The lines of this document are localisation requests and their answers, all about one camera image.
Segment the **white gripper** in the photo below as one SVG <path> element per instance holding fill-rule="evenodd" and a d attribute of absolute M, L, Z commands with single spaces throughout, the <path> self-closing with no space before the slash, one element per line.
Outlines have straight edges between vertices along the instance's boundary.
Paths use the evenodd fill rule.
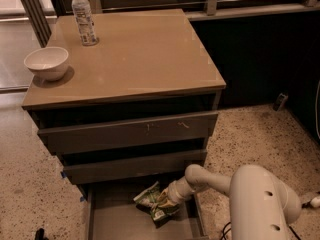
<path fill-rule="evenodd" d="M 157 205 L 160 208 L 175 207 L 189 200 L 194 193 L 195 189 L 185 179 L 175 180 L 157 197 Z"/>

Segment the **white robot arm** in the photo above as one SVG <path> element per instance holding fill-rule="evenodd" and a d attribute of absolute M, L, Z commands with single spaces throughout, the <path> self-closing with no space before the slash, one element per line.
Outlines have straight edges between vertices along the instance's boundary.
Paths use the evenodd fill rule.
<path fill-rule="evenodd" d="M 232 240 L 289 240 L 287 226 L 301 214 L 296 192 L 258 165 L 243 165 L 228 177 L 192 164 L 164 189 L 158 202 L 173 207 L 206 188 L 229 198 Z"/>

